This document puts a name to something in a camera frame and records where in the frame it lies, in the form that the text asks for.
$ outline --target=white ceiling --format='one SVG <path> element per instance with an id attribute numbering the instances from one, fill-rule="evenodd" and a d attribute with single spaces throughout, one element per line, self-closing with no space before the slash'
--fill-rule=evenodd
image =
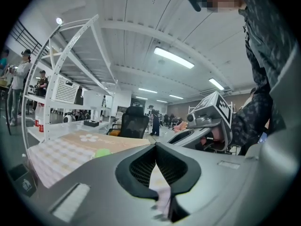
<path id="1" fill-rule="evenodd" d="M 243 17 L 237 11 L 197 13 L 187 0 L 36 0 L 49 26 L 98 14 L 111 70 L 122 89 L 149 99 L 177 102 L 170 94 L 191 99 L 215 87 L 215 78 L 234 92 L 253 87 L 246 57 Z M 154 54 L 156 46 L 190 62 L 191 70 Z M 99 60 L 91 71 L 97 74 Z M 145 88 L 158 94 L 139 91 Z"/>

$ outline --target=green object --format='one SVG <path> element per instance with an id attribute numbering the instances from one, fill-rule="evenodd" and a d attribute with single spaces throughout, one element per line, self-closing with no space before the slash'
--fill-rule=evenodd
<path id="1" fill-rule="evenodd" d="M 111 152 L 109 149 L 99 149 L 95 153 L 95 158 L 110 155 Z"/>

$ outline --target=ceiling light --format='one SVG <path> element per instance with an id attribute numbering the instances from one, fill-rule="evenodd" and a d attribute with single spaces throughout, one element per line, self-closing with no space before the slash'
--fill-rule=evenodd
<path id="1" fill-rule="evenodd" d="M 161 48 L 156 47 L 154 53 L 156 55 L 160 55 L 162 57 L 165 57 L 165 58 L 168 58 L 172 61 L 175 61 L 175 62 L 177 62 L 177 63 L 179 63 L 179 64 L 181 64 L 181 65 L 183 65 L 183 66 L 185 66 L 189 69 L 194 67 L 194 65 L 192 63 L 188 62 L 187 60 L 185 60 L 185 59 L 183 59 L 183 58 L 181 58 L 177 55 L 174 55 L 174 54 L 172 54 L 172 53 L 170 53 L 166 50 L 163 50 Z"/>
<path id="2" fill-rule="evenodd" d="M 142 88 L 139 88 L 139 90 L 144 90 L 144 91 L 151 92 L 151 93 L 158 93 L 158 92 L 156 92 L 156 91 L 149 90 L 149 89 L 142 89 Z"/>
<path id="3" fill-rule="evenodd" d="M 57 18 L 56 18 L 56 23 L 57 23 L 58 25 L 60 25 L 60 24 L 63 23 L 63 20 L 62 20 L 60 17 L 57 17 Z"/>
<path id="4" fill-rule="evenodd" d="M 210 79 L 209 80 L 211 83 L 213 83 L 217 88 L 219 88 L 220 90 L 224 90 L 225 88 L 223 87 L 223 86 L 221 86 L 220 84 L 219 84 L 219 82 L 217 82 L 215 79 Z"/>
<path id="5" fill-rule="evenodd" d="M 178 96 L 173 96 L 173 95 L 169 95 L 170 97 L 174 97 L 174 98 L 178 98 L 178 99 L 181 99 L 181 100 L 183 100 L 184 98 L 182 98 L 182 97 L 178 97 Z"/>
<path id="6" fill-rule="evenodd" d="M 143 99 L 143 100 L 147 100 L 147 98 L 143 98 L 143 97 L 139 97 L 139 96 L 136 96 L 136 98 L 138 98 L 138 99 Z"/>

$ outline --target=railing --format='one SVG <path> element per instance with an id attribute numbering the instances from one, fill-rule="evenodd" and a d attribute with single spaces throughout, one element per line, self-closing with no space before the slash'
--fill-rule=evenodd
<path id="1" fill-rule="evenodd" d="M 28 32 L 20 20 L 17 20 L 10 34 L 24 48 L 29 48 L 33 55 L 37 56 L 42 45 Z M 47 55 L 48 50 L 43 51 L 43 55 Z"/>

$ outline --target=desk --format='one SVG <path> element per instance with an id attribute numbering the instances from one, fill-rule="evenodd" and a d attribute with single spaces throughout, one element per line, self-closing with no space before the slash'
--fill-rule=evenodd
<path id="1" fill-rule="evenodd" d="M 117 153 L 148 145 L 147 139 L 112 137 L 79 130 L 55 140 L 40 143 L 27 150 L 37 176 L 50 188 L 75 169 L 91 160 L 98 149 Z"/>
<path id="2" fill-rule="evenodd" d="M 9 122 L 8 122 L 8 91 L 9 91 L 9 87 L 6 87 L 6 86 L 1 86 L 0 85 L 0 91 L 4 91 L 4 102 L 5 102 L 5 116 L 6 116 L 6 124 L 8 126 L 8 132 L 9 134 L 11 135 L 10 133 L 10 127 L 9 127 Z"/>

